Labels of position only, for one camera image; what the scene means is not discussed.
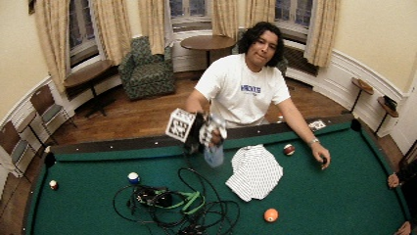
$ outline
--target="green felt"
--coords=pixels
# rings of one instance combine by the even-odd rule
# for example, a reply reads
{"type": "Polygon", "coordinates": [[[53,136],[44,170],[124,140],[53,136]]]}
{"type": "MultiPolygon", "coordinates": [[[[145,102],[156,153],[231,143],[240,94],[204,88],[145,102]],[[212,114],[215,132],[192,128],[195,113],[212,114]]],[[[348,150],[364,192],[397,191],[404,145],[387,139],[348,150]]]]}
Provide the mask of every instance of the green felt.
{"type": "MultiPolygon", "coordinates": [[[[219,168],[211,168],[203,156],[193,156],[185,161],[181,155],[167,157],[167,154],[155,149],[148,152],[115,151],[56,156],[59,160],[88,156],[88,161],[57,161],[48,170],[40,187],[41,194],[36,195],[37,207],[31,217],[35,226],[28,226],[29,233],[163,234],[155,224],[145,227],[140,222],[123,219],[112,208],[112,200],[116,192],[128,185],[127,175],[132,171],[139,173],[141,183],[148,186],[168,186],[172,191],[192,192],[177,176],[177,169],[187,167],[189,163],[215,185],[221,200],[232,200],[240,205],[235,234],[392,234],[404,222],[407,212],[403,212],[399,191],[388,189],[389,170],[379,149],[368,143],[369,137],[364,138],[361,132],[347,128],[347,124],[329,126],[319,134],[332,153],[332,163],[327,170],[320,169],[311,149],[291,133],[252,138],[249,143],[249,138],[229,141],[224,151],[225,163],[219,168]],[[233,173],[231,160],[239,148],[257,144],[259,141],[268,143],[265,147],[284,168],[284,176],[261,201],[245,203],[224,182],[233,173]],[[283,147],[288,143],[296,147],[292,157],[283,155],[283,147]],[[103,156],[115,161],[97,161],[103,156]],[[48,188],[52,179],[59,182],[57,191],[48,188]],[[276,223],[264,221],[264,211],[269,208],[279,210],[276,223]]],[[[177,147],[165,148],[164,151],[176,153],[177,147]]],[[[184,175],[196,189],[203,191],[193,174],[185,172],[184,175]]],[[[216,197],[208,185],[207,187],[207,200],[213,202],[216,197]]],[[[117,195],[116,207],[132,219],[148,221],[145,211],[139,211],[136,216],[129,214],[125,206],[129,190],[117,195]]],[[[236,216],[233,207],[228,216],[236,216]]],[[[179,218],[179,214],[173,213],[164,219],[176,221],[179,218]]]]}

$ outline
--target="pool table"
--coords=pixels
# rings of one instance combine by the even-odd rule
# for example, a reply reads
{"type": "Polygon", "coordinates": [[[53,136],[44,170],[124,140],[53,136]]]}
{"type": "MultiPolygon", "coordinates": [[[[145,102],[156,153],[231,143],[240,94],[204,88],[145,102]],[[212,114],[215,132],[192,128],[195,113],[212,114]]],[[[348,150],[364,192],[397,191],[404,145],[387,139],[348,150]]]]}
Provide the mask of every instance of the pool table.
{"type": "Polygon", "coordinates": [[[316,135],[332,156],[325,170],[285,123],[229,129],[224,164],[216,168],[203,154],[184,155],[183,143],[168,136],[53,146],[33,183],[24,232],[177,234],[193,224],[204,234],[392,234],[409,211],[401,191],[388,189],[392,168],[375,136],[353,115],[319,119],[327,127],[316,135]],[[283,153],[288,143],[296,147],[292,156],[283,153]],[[264,199],[244,202],[225,181],[237,150],[259,144],[273,154],[283,177],[264,199]],[[136,186],[131,172],[140,176],[136,186]],[[200,192],[191,205],[196,212],[139,203],[139,187],[172,192],[175,206],[187,193],[200,192]],[[276,222],[264,219],[269,208],[279,211],[276,222]]]}

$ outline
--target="radiator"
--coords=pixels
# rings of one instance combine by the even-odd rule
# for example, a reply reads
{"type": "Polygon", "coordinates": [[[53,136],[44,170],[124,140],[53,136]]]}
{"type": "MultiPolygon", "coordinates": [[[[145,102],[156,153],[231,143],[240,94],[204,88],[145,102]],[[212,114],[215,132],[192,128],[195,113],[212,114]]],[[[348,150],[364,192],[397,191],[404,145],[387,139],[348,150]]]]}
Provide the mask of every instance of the radiator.
{"type": "Polygon", "coordinates": [[[317,76],[319,73],[319,67],[313,66],[308,59],[304,58],[304,51],[285,46],[284,49],[284,57],[288,60],[288,66],[299,71],[303,71],[304,73],[317,76]]]}

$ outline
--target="green armchair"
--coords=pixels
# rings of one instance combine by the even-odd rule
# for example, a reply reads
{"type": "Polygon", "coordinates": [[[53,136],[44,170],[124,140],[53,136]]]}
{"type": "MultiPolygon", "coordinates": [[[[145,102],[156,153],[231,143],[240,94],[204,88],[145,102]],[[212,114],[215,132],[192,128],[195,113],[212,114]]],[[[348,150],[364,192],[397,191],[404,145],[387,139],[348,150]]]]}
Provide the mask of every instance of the green armchair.
{"type": "Polygon", "coordinates": [[[132,51],[120,63],[119,72],[131,100],[175,92],[171,47],[165,47],[164,55],[153,55],[147,36],[132,39],[132,51]]]}

